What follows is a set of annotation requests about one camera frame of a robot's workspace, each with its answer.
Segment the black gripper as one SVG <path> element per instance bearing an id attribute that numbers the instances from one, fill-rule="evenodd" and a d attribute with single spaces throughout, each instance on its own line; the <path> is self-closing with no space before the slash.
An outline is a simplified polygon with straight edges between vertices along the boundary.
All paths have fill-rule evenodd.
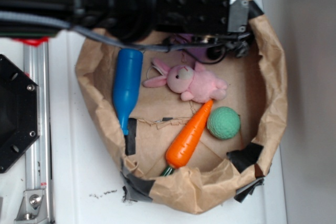
<path id="1" fill-rule="evenodd" d="M 246 31 L 247 0 L 159 0 L 157 29 L 198 36 Z"/>

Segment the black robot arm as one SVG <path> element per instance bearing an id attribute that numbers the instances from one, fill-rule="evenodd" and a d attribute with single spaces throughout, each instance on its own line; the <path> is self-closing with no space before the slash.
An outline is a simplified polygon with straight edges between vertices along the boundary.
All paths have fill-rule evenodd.
<path id="1" fill-rule="evenodd" d="M 152 31 L 224 39 L 246 30 L 248 0 L 1 0 L 1 36 L 40 39 L 104 28 L 123 42 Z"/>

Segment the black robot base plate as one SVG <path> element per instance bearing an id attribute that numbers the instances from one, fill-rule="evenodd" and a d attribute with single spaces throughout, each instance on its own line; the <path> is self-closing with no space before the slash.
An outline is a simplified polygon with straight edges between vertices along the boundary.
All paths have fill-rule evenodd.
<path id="1" fill-rule="evenodd" d="M 1 173 L 39 137 L 38 85 L 1 55 Z"/>

